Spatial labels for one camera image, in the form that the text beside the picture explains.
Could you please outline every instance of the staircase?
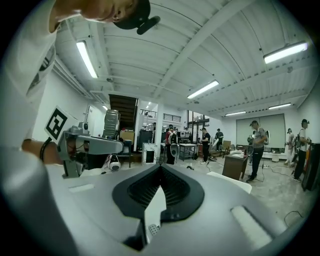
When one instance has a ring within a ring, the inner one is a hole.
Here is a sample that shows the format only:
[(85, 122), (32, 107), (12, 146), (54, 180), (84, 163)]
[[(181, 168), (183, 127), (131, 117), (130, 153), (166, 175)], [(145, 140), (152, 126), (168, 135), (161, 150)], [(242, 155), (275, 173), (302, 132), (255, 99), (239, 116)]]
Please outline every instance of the staircase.
[(109, 97), (111, 109), (120, 112), (120, 130), (122, 128), (134, 130), (137, 114), (137, 99), (112, 94), (109, 94)]

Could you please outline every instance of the black t-shirt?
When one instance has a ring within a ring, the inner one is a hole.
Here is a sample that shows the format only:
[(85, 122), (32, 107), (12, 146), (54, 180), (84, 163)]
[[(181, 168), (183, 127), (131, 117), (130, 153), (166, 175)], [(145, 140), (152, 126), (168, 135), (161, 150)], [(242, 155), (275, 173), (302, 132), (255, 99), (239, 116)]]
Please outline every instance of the black t-shirt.
[(210, 141), (210, 134), (206, 133), (206, 134), (202, 134), (202, 139), (205, 140), (206, 138), (208, 138), (208, 141), (202, 141), (202, 145), (204, 146), (208, 146), (209, 141)]
[(215, 134), (215, 137), (218, 139), (219, 138), (219, 142), (222, 142), (222, 136), (223, 136), (224, 134), (221, 132), (221, 131), (219, 131), (219, 132), (217, 132), (216, 134)]

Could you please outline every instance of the projector screen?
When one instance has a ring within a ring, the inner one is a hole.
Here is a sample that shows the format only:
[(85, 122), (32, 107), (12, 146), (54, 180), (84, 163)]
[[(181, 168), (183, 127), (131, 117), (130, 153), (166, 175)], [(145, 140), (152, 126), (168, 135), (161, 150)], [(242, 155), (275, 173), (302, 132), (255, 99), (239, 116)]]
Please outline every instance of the projector screen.
[(236, 121), (236, 144), (248, 145), (247, 138), (253, 133), (250, 123), (256, 120), (265, 131), (270, 131), (271, 140), (267, 148), (284, 148), (286, 143), (286, 126), (284, 114), (239, 119)]

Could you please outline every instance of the wristband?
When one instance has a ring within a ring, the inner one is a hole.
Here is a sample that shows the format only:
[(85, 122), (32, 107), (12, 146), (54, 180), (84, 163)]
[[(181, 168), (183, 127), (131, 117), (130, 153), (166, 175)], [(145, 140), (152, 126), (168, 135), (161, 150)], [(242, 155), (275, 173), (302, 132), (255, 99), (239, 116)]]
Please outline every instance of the wristband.
[(44, 162), (44, 153), (45, 153), (45, 149), (46, 147), (49, 145), (49, 143), (52, 141), (52, 139), (49, 137), (42, 145), (41, 149), (40, 149), (40, 159), (42, 162)]

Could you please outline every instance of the chair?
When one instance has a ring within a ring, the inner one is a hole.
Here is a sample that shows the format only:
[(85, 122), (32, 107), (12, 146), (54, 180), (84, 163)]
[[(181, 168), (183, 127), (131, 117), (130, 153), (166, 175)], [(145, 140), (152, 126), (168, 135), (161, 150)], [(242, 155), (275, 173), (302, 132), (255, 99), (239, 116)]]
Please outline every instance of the chair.
[(231, 141), (230, 140), (224, 140), (222, 145), (220, 146), (220, 155), (223, 151), (223, 157), (225, 157), (225, 154), (229, 155), (230, 154), (230, 146), (231, 146)]

